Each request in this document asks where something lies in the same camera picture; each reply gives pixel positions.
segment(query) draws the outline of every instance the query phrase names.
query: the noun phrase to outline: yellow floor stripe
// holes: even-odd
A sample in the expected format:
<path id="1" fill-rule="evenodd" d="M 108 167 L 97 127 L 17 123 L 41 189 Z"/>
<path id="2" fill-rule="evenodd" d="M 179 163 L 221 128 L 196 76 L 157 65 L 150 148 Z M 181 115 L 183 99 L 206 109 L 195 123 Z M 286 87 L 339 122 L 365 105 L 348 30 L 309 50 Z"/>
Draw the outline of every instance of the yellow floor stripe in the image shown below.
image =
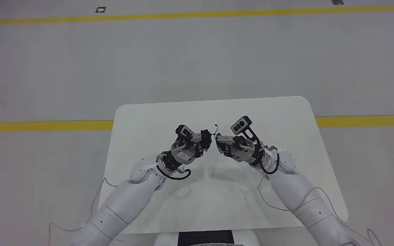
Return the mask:
<path id="1" fill-rule="evenodd" d="M 319 127 L 386 127 L 394 126 L 394 116 L 316 117 Z"/>
<path id="2" fill-rule="evenodd" d="M 319 127 L 394 126 L 394 116 L 316 117 Z M 0 122 L 0 132 L 57 132 L 112 130 L 113 121 L 27 121 Z"/>
<path id="3" fill-rule="evenodd" d="M 0 122 L 0 132 L 56 132 L 112 130 L 113 121 Z"/>
<path id="4" fill-rule="evenodd" d="M 115 22 L 126 20 L 152 20 L 174 18 L 205 18 L 205 17 L 239 17 L 252 15 L 305 15 L 305 14 L 339 14 L 354 12 L 381 12 L 394 11 L 394 6 L 358 6 L 358 7 L 325 7 L 308 9 L 263 9 L 263 10 L 234 10 L 211 12 L 186 12 L 165 14 L 140 14 L 140 15 L 91 15 L 75 17 L 53 18 L 21 18 L 0 20 L 0 25 L 33 24 L 33 23 L 65 23 L 65 22 Z"/>

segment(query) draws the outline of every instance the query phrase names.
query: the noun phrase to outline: black panel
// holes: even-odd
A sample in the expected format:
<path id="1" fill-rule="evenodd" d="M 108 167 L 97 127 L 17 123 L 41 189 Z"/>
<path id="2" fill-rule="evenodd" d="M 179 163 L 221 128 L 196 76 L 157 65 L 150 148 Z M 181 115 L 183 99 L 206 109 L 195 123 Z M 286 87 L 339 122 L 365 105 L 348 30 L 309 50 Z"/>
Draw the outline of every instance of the black panel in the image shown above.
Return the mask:
<path id="1" fill-rule="evenodd" d="M 334 5 L 343 5 L 344 2 L 342 0 L 331 0 Z"/>
<path id="2" fill-rule="evenodd" d="M 231 231 L 192 231 L 180 232 L 178 236 L 178 246 L 207 243 L 234 244 L 233 233 Z"/>

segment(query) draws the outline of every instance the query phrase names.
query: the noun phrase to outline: cable on floor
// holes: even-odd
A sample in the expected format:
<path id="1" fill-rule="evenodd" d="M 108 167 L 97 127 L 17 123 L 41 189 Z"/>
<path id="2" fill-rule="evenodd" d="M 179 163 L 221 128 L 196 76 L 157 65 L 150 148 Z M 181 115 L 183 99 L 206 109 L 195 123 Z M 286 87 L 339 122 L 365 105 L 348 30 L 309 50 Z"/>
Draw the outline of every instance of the cable on floor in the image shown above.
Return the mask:
<path id="1" fill-rule="evenodd" d="M 76 229 L 65 229 L 65 228 L 62 228 L 61 226 L 57 225 L 57 224 L 54 223 L 54 222 L 50 222 L 50 223 L 48 224 L 48 246 L 50 246 L 51 226 L 55 226 L 57 229 L 60 229 L 60 230 L 62 230 L 62 231 L 74 232 L 74 231 L 79 231 L 80 229 L 82 229 L 82 228 L 86 225 L 86 223 L 87 223 L 87 222 L 92 218 L 92 216 L 93 216 L 93 206 L 94 206 L 94 202 L 96 201 L 96 198 L 97 198 L 97 196 L 99 195 L 99 192 L 100 192 L 100 190 L 101 190 L 101 188 L 102 188 L 102 186 L 103 186 L 103 184 L 104 184 L 104 181 L 105 181 L 109 186 L 118 187 L 117 185 L 113 185 L 113 184 L 111 184 L 110 182 L 108 182 L 107 178 L 104 178 L 104 179 L 103 179 L 103 181 L 102 181 L 101 184 L 100 184 L 100 188 L 98 189 L 98 191 L 96 192 L 96 195 L 94 196 L 92 205 L 90 206 L 90 215 L 89 215 L 88 219 L 87 219 L 80 227 L 78 227 L 78 228 L 76 228 Z"/>
<path id="2" fill-rule="evenodd" d="M 318 189 L 318 190 L 322 191 L 322 192 L 324 193 L 324 195 L 327 197 L 328 202 L 330 203 L 330 206 L 331 206 L 332 211 L 334 212 L 334 214 L 335 214 L 335 216 L 336 216 L 337 221 L 338 221 L 342 226 L 344 226 L 344 227 L 347 228 L 348 230 L 351 230 L 352 232 L 354 232 L 355 234 L 359 235 L 359 236 L 362 237 L 363 239 L 367 240 L 367 241 L 368 241 L 370 244 L 372 244 L 373 246 L 376 246 L 376 245 L 373 243 L 373 241 L 372 241 L 372 238 L 371 238 L 371 235 L 370 235 L 370 234 L 372 234 L 372 235 L 375 237 L 375 239 L 376 239 L 377 243 L 379 244 L 379 246 L 382 246 L 382 244 L 380 243 L 379 238 L 377 237 L 376 233 L 375 233 L 372 229 L 367 228 L 367 235 L 368 235 L 368 239 L 367 239 L 365 236 L 363 236 L 363 235 L 361 235 L 360 233 L 356 232 L 355 230 L 349 228 L 349 227 L 345 224 L 345 222 L 342 221 L 342 220 L 339 218 L 337 212 L 336 212 L 335 209 L 334 209 L 334 206 L 333 206 L 333 204 L 332 204 L 332 202 L 331 202 L 330 197 L 329 197 L 329 196 L 327 195 L 327 193 L 326 193 L 322 188 L 320 188 L 320 187 L 313 187 L 312 189 L 310 189 L 310 190 L 307 192 L 307 194 L 305 195 L 305 197 L 302 199 L 300 205 L 298 205 L 297 208 L 294 209 L 293 211 L 291 211 L 291 210 L 289 210 L 289 209 L 285 209 L 285 208 L 278 208 L 278 207 L 275 207 L 275 206 L 272 206 L 272 205 L 268 204 L 268 203 L 265 201 L 263 195 L 261 195 L 261 190 L 260 190 L 260 186 L 261 186 L 261 184 L 262 184 L 262 182 L 263 182 L 265 176 L 266 176 L 266 175 L 264 175 L 264 176 L 262 177 L 262 179 L 260 180 L 260 183 L 259 183 L 259 185 L 258 185 L 258 187 L 257 187 L 257 190 L 259 191 L 260 197 L 263 199 L 264 203 L 265 203 L 267 206 L 269 206 L 269 207 L 271 207 L 271 208 L 275 208 L 275 209 L 277 209 L 277 210 L 281 210 L 281 211 L 293 212 L 293 211 L 296 211 L 298 208 L 300 208 L 300 207 L 304 204 L 304 202 L 305 202 L 307 196 L 309 195 L 309 193 L 311 193 L 314 189 Z M 347 242 L 347 243 L 342 244 L 341 246 L 345 246 L 345 245 L 349 245 L 349 244 L 350 244 L 350 242 Z"/>

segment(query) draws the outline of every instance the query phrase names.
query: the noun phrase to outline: black cable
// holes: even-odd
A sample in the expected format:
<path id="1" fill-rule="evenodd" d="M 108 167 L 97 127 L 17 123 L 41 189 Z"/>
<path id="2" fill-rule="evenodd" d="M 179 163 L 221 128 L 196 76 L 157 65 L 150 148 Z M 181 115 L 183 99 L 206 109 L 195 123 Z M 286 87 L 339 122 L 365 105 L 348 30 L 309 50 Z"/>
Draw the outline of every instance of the black cable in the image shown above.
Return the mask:
<path id="1" fill-rule="evenodd" d="M 180 178 L 174 178 L 174 177 L 171 177 L 171 176 L 167 175 L 166 173 L 164 173 L 164 172 L 159 168 L 159 165 L 157 165 L 156 168 L 161 172 L 161 174 L 163 174 L 165 177 L 169 178 L 170 180 L 184 180 L 184 179 L 186 179 L 187 177 L 189 177 L 189 176 L 191 175 L 190 169 L 185 169 L 185 172 L 188 172 L 188 174 L 186 174 L 185 176 L 180 177 Z"/>
<path id="2" fill-rule="evenodd" d="M 275 168 L 274 168 L 273 171 L 268 172 L 268 171 L 263 167 L 263 162 L 260 162 L 260 167 L 261 167 L 261 169 L 263 170 L 263 172 L 265 172 L 266 174 L 274 174 L 276 171 L 278 171 L 280 158 L 279 158 L 278 149 L 277 149 L 277 148 L 275 148 L 275 149 L 276 149 L 276 166 L 275 166 Z"/>

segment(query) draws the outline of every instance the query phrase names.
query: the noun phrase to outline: small object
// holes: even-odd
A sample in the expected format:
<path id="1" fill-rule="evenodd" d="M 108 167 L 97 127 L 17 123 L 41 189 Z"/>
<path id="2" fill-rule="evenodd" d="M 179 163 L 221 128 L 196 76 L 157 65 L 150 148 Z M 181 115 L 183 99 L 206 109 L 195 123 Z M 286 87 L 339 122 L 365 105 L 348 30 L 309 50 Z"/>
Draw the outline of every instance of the small object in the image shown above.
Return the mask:
<path id="1" fill-rule="evenodd" d="M 96 14 L 105 13 L 106 9 L 107 9 L 107 7 L 97 7 L 96 8 Z"/>
<path id="2" fill-rule="evenodd" d="M 343 0 L 331 0 L 334 5 L 343 5 Z"/>

